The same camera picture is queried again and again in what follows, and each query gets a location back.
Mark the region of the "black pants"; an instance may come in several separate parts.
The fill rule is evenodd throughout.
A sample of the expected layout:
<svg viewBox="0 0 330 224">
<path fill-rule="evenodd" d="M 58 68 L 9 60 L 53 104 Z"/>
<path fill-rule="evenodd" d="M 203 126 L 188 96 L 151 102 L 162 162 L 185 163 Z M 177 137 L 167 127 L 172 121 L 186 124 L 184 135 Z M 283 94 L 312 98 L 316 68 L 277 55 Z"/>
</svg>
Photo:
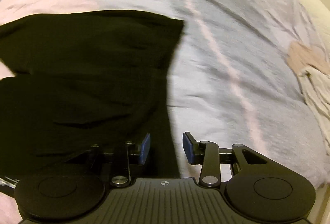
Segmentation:
<svg viewBox="0 0 330 224">
<path fill-rule="evenodd" d="M 184 22 L 150 12 L 35 14 L 1 26 L 1 176 L 151 135 L 139 175 L 178 178 L 167 74 Z"/>
</svg>

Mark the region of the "pink grey bed cover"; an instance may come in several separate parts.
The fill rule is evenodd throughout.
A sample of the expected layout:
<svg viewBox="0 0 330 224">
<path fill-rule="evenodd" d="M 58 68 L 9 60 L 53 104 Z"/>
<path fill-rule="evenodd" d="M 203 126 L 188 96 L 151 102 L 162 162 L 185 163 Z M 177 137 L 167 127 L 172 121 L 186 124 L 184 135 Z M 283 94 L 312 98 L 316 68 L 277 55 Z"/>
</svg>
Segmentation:
<svg viewBox="0 0 330 224">
<path fill-rule="evenodd" d="M 297 41 L 328 61 L 298 0 L 1 0 L 1 26 L 106 10 L 182 20 L 167 74 L 180 176 L 111 184 L 114 150 L 91 145 L 20 179 L 1 176 L 1 223 L 308 223 L 329 182 L 319 124 L 286 59 Z M 199 186 L 182 135 L 219 147 L 221 183 Z"/>
</svg>

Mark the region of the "cream white garment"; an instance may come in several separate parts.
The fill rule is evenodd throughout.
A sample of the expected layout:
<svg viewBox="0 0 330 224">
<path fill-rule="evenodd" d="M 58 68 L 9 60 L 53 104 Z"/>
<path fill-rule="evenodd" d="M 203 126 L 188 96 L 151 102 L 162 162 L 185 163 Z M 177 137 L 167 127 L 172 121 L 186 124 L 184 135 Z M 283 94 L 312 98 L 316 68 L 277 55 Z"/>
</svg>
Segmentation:
<svg viewBox="0 0 330 224">
<path fill-rule="evenodd" d="M 329 155 L 329 75 L 307 66 L 298 74 L 305 103 L 313 112 Z"/>
</svg>

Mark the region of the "tan garment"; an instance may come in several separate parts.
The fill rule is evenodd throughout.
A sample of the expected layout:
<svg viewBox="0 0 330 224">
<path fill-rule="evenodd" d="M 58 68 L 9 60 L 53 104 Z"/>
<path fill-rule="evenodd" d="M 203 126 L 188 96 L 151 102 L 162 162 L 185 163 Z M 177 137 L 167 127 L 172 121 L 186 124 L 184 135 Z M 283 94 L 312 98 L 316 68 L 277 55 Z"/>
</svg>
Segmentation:
<svg viewBox="0 0 330 224">
<path fill-rule="evenodd" d="M 286 62 L 296 75 L 309 66 L 329 75 L 329 63 L 325 57 L 297 41 L 290 43 Z"/>
</svg>

